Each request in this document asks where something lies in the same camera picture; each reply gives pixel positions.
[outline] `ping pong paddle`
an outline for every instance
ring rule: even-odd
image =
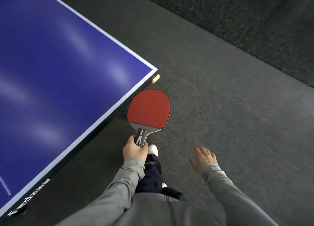
[[[164,128],[169,115],[170,102],[163,92],[149,89],[138,93],[128,109],[128,122],[137,132],[135,144],[143,147],[150,133]]]

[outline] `red rubber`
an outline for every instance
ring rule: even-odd
[[[163,92],[149,89],[133,98],[128,110],[128,121],[162,129],[167,124],[169,114],[168,97]]]

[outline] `paddle handle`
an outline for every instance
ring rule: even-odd
[[[147,129],[140,128],[134,140],[135,144],[138,145],[140,148],[142,148],[144,146],[146,136],[147,136]]]

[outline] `gray sleeve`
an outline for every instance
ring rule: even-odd
[[[207,164],[200,174],[215,198],[223,205],[227,226],[278,226],[257,204],[234,186],[219,166]]]
[[[138,158],[126,160],[100,197],[57,226],[113,225],[130,208],[138,181],[144,177],[144,164]]]

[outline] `white shoe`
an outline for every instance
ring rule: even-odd
[[[152,144],[148,147],[148,152],[147,154],[155,154],[158,157],[158,149],[156,145]]]

